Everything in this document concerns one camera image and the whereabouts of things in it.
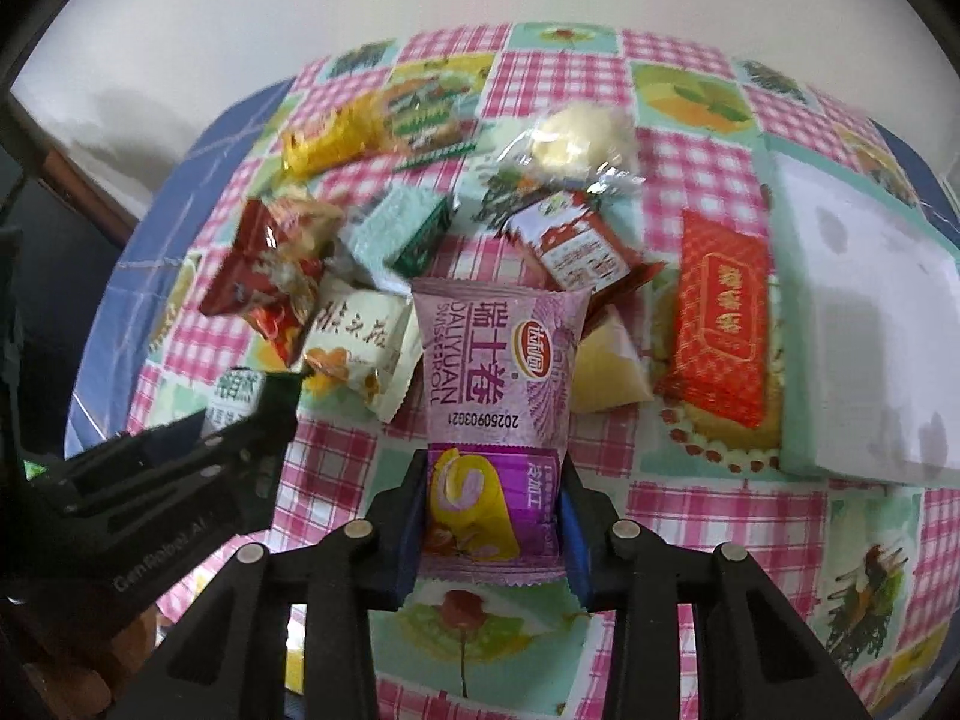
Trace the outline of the red gold-print snack packet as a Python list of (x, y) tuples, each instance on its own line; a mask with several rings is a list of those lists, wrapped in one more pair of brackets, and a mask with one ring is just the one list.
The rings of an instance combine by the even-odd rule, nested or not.
[(760, 426), (768, 355), (765, 239), (683, 213), (674, 351), (659, 390), (734, 421)]

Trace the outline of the red patterned snack bag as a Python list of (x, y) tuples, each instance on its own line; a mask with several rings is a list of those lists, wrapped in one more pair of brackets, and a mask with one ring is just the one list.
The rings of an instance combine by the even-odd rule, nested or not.
[(290, 367), (319, 301), (324, 259), (343, 223), (342, 206), (309, 193), (247, 200), (199, 312), (241, 317)]

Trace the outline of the yellow triangular snack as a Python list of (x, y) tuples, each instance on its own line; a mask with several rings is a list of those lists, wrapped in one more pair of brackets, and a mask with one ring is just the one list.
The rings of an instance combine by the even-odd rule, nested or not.
[(579, 341), (569, 409), (575, 415), (649, 403), (654, 398), (646, 366), (620, 312), (608, 305)]

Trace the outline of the white orange-print snack packet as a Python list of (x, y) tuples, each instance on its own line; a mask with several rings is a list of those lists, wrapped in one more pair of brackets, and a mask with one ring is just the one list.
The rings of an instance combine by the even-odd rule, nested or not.
[(334, 275), (322, 278), (299, 369), (311, 374), (324, 394), (348, 388), (379, 421), (391, 422), (421, 353), (409, 296), (358, 288)]

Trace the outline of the white teal-edged box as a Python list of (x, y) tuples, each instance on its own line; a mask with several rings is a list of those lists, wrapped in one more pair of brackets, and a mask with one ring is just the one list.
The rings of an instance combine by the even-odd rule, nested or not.
[(958, 483), (958, 250), (866, 177), (768, 138), (794, 475)]

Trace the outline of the purple swiss roll packet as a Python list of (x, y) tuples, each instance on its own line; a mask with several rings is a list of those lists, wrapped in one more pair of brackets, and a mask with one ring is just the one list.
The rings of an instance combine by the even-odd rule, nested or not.
[(428, 571), (535, 585), (560, 573), (555, 504), (589, 291), (420, 278)]

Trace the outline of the green white wafer packet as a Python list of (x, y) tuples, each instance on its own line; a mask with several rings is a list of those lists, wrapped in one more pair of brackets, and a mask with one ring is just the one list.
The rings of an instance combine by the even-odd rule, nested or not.
[(459, 210), (451, 192), (389, 184), (350, 211), (338, 234), (353, 277), (374, 289), (408, 296), (425, 275)]

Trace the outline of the brown white jujube packet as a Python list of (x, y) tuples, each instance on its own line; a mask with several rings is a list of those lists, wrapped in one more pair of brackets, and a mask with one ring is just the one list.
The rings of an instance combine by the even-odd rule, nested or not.
[(589, 289), (588, 314), (651, 283), (662, 262), (648, 262), (613, 232), (581, 192), (555, 192), (509, 216), (508, 241), (556, 291)]

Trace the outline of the yellow soft bread packet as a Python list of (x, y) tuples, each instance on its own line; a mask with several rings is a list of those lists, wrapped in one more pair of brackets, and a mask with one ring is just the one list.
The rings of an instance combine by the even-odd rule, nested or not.
[(389, 106), (382, 91), (370, 91), (281, 138), (281, 167), (291, 179), (309, 179), (334, 167), (395, 149)]

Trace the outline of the clear packet round yellow pastry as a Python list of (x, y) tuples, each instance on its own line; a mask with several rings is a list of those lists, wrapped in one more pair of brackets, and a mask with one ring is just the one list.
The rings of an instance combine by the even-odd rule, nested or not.
[(574, 99), (534, 115), (498, 164), (542, 187), (635, 195), (644, 184), (635, 122), (626, 110)]

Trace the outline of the green cow biscuit packet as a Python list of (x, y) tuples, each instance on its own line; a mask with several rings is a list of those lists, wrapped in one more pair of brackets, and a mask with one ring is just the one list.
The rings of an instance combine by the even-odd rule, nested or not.
[(384, 89), (392, 148), (398, 169), (418, 169), (459, 158), (477, 148), (475, 119), (480, 93), (462, 75), (418, 76)]

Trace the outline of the white green text packet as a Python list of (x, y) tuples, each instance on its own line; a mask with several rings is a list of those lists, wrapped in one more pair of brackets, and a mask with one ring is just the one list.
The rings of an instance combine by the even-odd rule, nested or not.
[(267, 372), (233, 367), (223, 372), (213, 385), (203, 413), (202, 437), (213, 436), (221, 429), (253, 415), (267, 383)]

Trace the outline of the blue plaid cloth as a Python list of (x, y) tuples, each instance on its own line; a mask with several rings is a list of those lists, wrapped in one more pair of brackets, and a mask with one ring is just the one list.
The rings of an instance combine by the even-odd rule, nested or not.
[(185, 254), (293, 82), (241, 99), (189, 148), (135, 227), (99, 302), (68, 408), (64, 456), (127, 427), (133, 394)]

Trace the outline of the pink checkered fruit tablecloth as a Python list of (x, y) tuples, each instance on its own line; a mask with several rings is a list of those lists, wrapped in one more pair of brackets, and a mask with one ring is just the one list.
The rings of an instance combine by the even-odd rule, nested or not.
[(568, 585), (565, 470), (647, 546), (670, 717), (716, 707), (667, 559), (760, 566), (853, 715), (957, 673), (958, 215), (822, 89), (605, 26), (366, 44), (299, 74), (176, 265), (128, 422), (298, 372), (275, 556), (430, 456), (377, 717), (601, 715), (617, 634)]

